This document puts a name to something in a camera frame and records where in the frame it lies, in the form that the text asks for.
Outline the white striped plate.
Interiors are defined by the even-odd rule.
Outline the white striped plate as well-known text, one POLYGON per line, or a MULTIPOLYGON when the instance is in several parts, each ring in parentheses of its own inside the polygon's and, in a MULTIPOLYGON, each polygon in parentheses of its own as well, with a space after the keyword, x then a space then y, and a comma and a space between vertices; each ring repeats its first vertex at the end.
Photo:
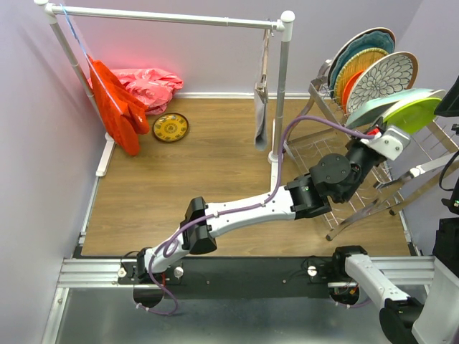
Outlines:
POLYGON ((425 99, 428 97, 438 97, 440 99, 443 99, 446 94, 446 90, 431 90, 431 89, 425 89, 425 88, 410 89, 410 90, 407 90, 407 92, 410 92, 410 93, 403 96, 400 100, 396 101, 394 104, 390 105, 381 115, 376 117, 373 124, 382 122, 390 113, 393 113, 395 110, 401 108, 404 105, 408 105, 411 102, 414 102, 416 100, 425 99))

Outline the lime green plate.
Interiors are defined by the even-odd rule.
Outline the lime green plate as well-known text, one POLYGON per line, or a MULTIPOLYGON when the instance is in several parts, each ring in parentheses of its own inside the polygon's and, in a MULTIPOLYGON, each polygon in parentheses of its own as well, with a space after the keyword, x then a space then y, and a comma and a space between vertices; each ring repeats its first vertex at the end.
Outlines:
POLYGON ((435 108, 440 104, 438 97, 426 97, 406 102, 389 110, 383 123, 394 125, 408 134, 414 134, 435 119, 435 108))

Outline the light blue divided tray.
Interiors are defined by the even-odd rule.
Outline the light blue divided tray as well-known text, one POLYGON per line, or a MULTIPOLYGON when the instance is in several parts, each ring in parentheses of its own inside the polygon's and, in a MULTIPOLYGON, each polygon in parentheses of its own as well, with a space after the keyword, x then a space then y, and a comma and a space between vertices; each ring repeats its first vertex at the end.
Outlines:
POLYGON ((387 97, 369 100, 350 114, 345 127, 348 129, 354 129, 370 124, 396 102, 418 95, 429 95, 432 92, 434 92, 432 89, 415 88, 397 92, 387 97))

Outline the brown rim floral plate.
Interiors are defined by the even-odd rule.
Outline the brown rim floral plate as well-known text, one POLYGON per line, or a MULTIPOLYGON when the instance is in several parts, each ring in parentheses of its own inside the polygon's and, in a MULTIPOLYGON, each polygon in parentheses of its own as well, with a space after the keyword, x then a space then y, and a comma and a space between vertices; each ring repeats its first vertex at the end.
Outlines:
POLYGON ((352 114, 370 100, 411 89, 418 69, 418 60, 410 52, 395 52, 379 59, 354 83, 346 102, 346 113, 352 114))

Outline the orange plastic plate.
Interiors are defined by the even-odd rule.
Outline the orange plastic plate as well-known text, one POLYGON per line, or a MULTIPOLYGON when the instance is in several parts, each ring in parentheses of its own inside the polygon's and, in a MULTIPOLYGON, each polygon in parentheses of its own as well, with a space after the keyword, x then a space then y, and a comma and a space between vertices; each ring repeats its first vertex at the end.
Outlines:
POLYGON ((344 87, 344 91, 342 93, 342 98, 341 98, 341 106, 343 110, 346 110, 347 101, 351 93, 352 87, 354 86, 355 82, 358 80, 358 78, 361 76, 363 72, 364 72, 363 70, 359 70, 354 75, 352 75, 349 78, 348 82, 346 83, 344 87))

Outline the woven bamboo plate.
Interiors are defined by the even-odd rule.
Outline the woven bamboo plate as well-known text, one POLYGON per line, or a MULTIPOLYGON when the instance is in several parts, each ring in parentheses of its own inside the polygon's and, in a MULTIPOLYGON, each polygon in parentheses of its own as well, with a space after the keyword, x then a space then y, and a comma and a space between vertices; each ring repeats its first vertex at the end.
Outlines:
POLYGON ((359 71, 366 70, 373 63, 387 55, 388 52, 386 50, 375 47, 364 49, 352 56, 351 59, 341 68, 336 78, 333 89, 333 97, 335 99, 341 99, 344 88, 353 75, 359 71))

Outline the dark yellow patterned plate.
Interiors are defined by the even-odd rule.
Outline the dark yellow patterned plate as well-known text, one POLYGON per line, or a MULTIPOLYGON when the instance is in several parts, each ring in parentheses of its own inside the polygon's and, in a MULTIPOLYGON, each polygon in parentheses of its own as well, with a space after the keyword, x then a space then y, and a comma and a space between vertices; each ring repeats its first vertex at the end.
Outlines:
POLYGON ((180 113, 159 116, 152 125, 153 137, 162 143, 175 143, 186 137, 190 129, 189 121, 180 113))

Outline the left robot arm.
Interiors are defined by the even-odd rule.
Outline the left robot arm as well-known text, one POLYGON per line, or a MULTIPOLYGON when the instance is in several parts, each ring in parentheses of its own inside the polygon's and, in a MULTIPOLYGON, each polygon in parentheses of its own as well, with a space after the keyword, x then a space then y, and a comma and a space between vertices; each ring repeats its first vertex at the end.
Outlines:
POLYGON ((346 147, 346 155, 330 153, 307 174, 269 193, 229 203, 192 199, 176 232, 138 254, 135 276, 142 283, 153 282, 182 257, 215 251, 216 238, 229 231, 269 221, 313 218, 330 212, 332 203, 349 201, 370 170, 386 160, 388 140, 350 140, 346 147))

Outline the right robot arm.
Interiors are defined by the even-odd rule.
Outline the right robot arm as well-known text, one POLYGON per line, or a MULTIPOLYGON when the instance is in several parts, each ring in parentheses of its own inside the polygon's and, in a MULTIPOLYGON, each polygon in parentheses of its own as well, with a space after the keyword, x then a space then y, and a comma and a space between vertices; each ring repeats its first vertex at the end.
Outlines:
POLYGON ((458 188, 442 199, 432 255, 372 258, 361 247, 338 247, 325 269, 330 287, 350 282, 377 306, 391 343, 458 342, 458 188))

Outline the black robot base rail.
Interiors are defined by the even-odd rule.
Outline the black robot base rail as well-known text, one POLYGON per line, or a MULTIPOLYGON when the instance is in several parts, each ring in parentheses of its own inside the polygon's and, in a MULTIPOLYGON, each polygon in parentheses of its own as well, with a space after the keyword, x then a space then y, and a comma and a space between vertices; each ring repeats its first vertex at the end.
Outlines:
POLYGON ((155 278, 179 300, 308 297, 369 301, 331 257, 186 257, 155 278))

